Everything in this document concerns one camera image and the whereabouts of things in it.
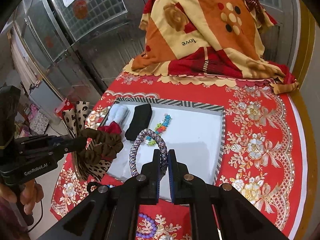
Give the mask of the person's left hand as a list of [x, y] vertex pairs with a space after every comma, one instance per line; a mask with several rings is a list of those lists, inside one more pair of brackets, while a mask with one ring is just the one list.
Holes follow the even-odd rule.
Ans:
[[[17, 202], [17, 196], [6, 185], [1, 184], [1, 197], [10, 203]], [[31, 215], [35, 204], [39, 203], [44, 198], [43, 188], [35, 182], [35, 179], [25, 183], [23, 191], [20, 193], [20, 201], [24, 206], [24, 212]]]

